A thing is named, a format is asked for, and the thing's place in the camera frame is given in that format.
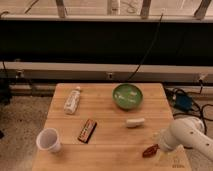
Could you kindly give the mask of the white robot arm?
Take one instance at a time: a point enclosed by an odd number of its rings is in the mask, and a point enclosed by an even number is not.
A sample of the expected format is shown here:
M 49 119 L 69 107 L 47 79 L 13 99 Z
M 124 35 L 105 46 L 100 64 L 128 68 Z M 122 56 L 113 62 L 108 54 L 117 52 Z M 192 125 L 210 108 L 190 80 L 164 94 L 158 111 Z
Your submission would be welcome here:
M 173 120 L 159 132 L 156 144 L 163 152 L 174 151 L 179 145 L 191 147 L 213 161 L 213 139 L 204 134 L 204 124 L 196 117 Z

